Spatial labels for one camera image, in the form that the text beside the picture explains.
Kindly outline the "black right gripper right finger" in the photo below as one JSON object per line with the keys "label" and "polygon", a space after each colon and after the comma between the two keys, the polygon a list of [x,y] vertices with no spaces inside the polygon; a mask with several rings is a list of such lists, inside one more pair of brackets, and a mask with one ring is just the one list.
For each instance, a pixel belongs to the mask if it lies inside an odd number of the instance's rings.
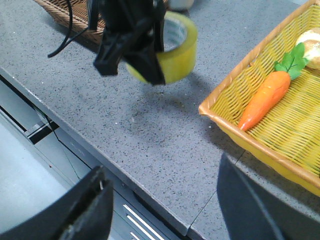
{"label": "black right gripper right finger", "polygon": [[244,174],[223,153],[217,197],[231,240],[288,240]]}

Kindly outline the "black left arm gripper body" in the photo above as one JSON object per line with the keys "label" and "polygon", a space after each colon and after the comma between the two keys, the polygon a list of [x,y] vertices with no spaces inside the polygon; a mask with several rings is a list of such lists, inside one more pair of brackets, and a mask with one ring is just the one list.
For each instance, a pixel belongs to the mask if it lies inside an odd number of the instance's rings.
{"label": "black left arm gripper body", "polygon": [[99,18],[112,33],[141,30],[163,37],[166,4],[162,0],[89,0],[88,29],[98,29]]}

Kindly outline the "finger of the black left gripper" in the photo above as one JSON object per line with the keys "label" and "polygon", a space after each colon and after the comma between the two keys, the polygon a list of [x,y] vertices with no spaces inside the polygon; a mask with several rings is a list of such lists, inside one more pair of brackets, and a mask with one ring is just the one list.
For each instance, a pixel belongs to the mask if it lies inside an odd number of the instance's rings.
{"label": "finger of the black left gripper", "polygon": [[129,32],[103,31],[98,53],[93,62],[101,76],[116,76],[118,65],[125,53],[128,52],[132,42]]}
{"label": "finger of the black left gripper", "polygon": [[164,51],[164,18],[127,17],[125,19],[123,57],[152,85],[164,85],[165,77],[157,58]]}

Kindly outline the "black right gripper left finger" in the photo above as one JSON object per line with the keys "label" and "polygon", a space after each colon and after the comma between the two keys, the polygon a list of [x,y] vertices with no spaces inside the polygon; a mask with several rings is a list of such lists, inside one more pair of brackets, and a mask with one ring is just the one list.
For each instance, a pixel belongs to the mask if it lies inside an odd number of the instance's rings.
{"label": "black right gripper left finger", "polygon": [[113,219],[113,182],[96,166],[71,190],[2,240],[106,240]]}

